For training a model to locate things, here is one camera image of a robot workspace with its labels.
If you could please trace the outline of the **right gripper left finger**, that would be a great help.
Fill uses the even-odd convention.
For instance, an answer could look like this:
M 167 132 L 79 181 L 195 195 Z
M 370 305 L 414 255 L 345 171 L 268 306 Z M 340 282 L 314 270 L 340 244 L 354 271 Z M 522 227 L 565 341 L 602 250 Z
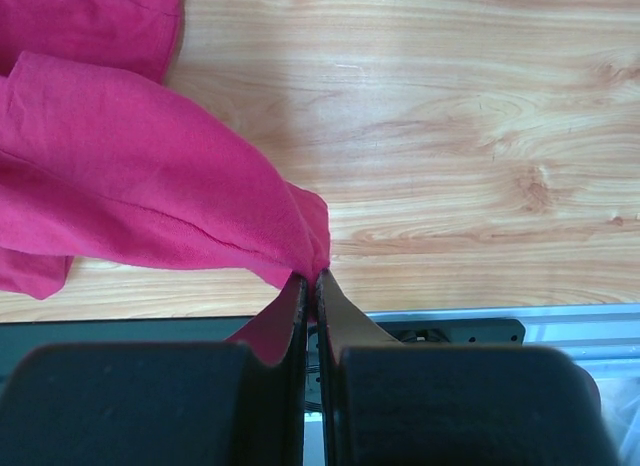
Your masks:
M 222 341 L 45 344 L 1 395 L 5 465 L 299 465 L 307 284 Z

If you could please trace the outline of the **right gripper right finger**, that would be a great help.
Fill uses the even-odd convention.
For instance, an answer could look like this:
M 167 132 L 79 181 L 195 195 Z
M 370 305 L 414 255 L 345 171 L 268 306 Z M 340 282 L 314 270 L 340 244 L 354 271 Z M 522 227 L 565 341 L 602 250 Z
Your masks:
M 538 346 L 403 343 L 316 283 L 330 465 L 615 465 L 597 390 Z

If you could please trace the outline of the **magenta t shirt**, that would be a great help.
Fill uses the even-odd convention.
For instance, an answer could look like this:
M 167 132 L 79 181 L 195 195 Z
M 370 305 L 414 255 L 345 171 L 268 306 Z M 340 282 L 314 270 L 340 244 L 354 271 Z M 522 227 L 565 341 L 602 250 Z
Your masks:
M 47 298 L 78 256 L 246 269 L 330 263 L 328 208 L 167 89 L 182 0 L 1 0 L 1 287 Z

